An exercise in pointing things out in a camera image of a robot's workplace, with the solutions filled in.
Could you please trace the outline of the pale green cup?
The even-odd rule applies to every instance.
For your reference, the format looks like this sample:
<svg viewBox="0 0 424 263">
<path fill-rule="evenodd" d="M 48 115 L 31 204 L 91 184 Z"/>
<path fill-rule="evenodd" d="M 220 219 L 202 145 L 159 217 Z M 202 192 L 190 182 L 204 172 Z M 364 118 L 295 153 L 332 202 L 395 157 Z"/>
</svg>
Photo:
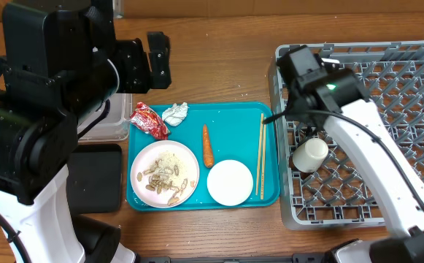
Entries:
<svg viewBox="0 0 424 263">
<path fill-rule="evenodd" d="M 328 155 L 328 145 L 319 138 L 312 138 L 298 146 L 293 152 L 293 164 L 300 172 L 318 170 Z"/>
</svg>

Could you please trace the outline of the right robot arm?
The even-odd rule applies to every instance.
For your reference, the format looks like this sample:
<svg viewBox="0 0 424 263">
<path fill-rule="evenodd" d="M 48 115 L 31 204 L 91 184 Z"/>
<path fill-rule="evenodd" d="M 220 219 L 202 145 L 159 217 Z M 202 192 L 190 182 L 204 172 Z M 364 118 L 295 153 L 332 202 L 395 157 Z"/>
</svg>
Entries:
<svg viewBox="0 0 424 263">
<path fill-rule="evenodd" d="M 347 154 L 377 202 L 390 237 L 332 248 L 325 262 L 424 262 L 424 182 L 388 134 L 350 69 L 327 67 L 308 46 L 277 59 L 289 91 L 282 115 L 324 130 Z"/>
</svg>

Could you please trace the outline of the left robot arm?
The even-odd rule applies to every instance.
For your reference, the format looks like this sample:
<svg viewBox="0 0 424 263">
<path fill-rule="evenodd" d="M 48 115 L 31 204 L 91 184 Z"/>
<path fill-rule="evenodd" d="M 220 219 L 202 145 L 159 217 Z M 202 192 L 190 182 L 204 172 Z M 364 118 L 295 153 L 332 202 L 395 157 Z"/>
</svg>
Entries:
<svg viewBox="0 0 424 263">
<path fill-rule="evenodd" d="M 0 227 L 18 262 L 137 262 L 120 230 L 69 210 L 67 161 L 115 93 L 171 84 L 169 38 L 115 36 L 110 1 L 7 3 L 0 56 Z"/>
</svg>

